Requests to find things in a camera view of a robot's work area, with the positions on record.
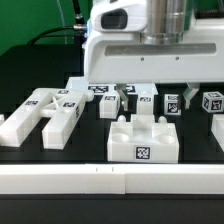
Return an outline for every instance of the white base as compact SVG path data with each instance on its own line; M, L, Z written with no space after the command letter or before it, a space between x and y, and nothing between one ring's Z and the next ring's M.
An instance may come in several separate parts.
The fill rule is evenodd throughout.
M155 123L153 115L132 115L131 122L112 122L107 154L108 161L177 163L175 125Z

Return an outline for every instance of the black cable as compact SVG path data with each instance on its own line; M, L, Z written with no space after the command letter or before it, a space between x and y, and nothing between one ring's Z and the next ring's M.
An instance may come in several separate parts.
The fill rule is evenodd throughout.
M56 38L56 37L81 37L82 34L77 33L77 34L67 34L67 35L46 35L46 36L41 36L38 40L42 38Z
M218 9L198 10L196 12L197 19L214 19L224 18L224 0L218 0Z
M63 31L63 30L74 30L72 26L65 26L65 27L58 27L55 29L50 29L47 31L44 31L43 33L39 34L38 36L34 37L32 40L30 40L27 45L34 45L37 40L42 38L43 36L46 36L47 34Z
M85 20L84 20L84 17L82 15L82 12L81 12L81 9L80 9L79 1L78 0L72 0L72 3L73 3L74 12L75 12L75 22L76 22L76 24L85 24Z

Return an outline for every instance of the white plastic block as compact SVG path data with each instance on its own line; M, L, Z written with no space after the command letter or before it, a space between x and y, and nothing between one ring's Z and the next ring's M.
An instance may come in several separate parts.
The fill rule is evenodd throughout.
M124 170L105 165L92 167L86 174L86 194L125 194Z
M5 121L5 118L4 118L4 115L0 115L0 126L4 123Z
M223 194L224 166L128 165L126 193Z
M120 109L120 95L117 91L107 92L100 101L100 118L116 119Z
M208 113L223 112L224 96L220 92L203 93L202 107Z
M223 114L213 115L212 133L215 136L220 147L224 151L224 115Z
M143 92L138 95L137 114L153 115L154 95Z
M40 109L51 101L51 93L35 91L1 126L0 144L19 147L40 121Z
M165 115L181 115L180 96L179 95L165 94L164 114Z
M63 149L80 115L86 98L83 93L71 92L61 102L54 116L42 131L45 149Z
M63 149L93 91L36 89L0 126L0 144L20 147L42 117L51 118L44 128L45 148Z
M131 122L112 122L107 154L108 161L177 163L175 125L155 123L153 115L132 115Z

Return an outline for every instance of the white cube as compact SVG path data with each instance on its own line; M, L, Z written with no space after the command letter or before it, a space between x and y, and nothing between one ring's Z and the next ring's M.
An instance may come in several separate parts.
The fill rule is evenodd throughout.
M220 92L203 93L202 107L208 113L223 112L224 96Z
M164 114L181 115L181 100L177 94L165 94L164 97Z
M116 119L119 109L120 95L118 92L106 92L100 101L100 118Z
M154 95L150 93L140 93L137 100L137 114L153 115Z

